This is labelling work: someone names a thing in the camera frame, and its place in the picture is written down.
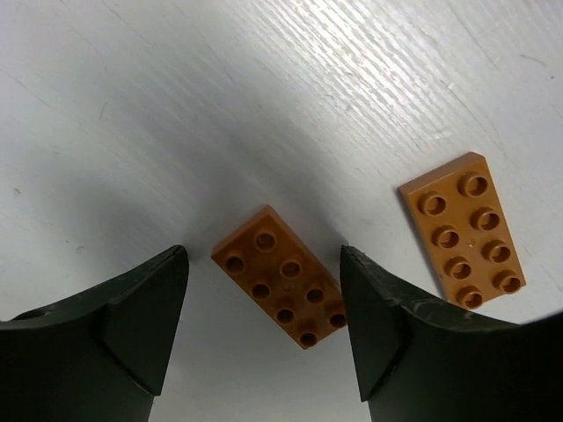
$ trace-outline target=white table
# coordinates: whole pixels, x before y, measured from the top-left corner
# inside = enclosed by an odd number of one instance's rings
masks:
[[[3,0],[0,92],[0,318],[191,253],[152,421],[369,419],[347,332],[303,352],[209,257],[263,204],[435,293],[396,187],[477,151],[528,282],[479,312],[563,308],[558,0]]]

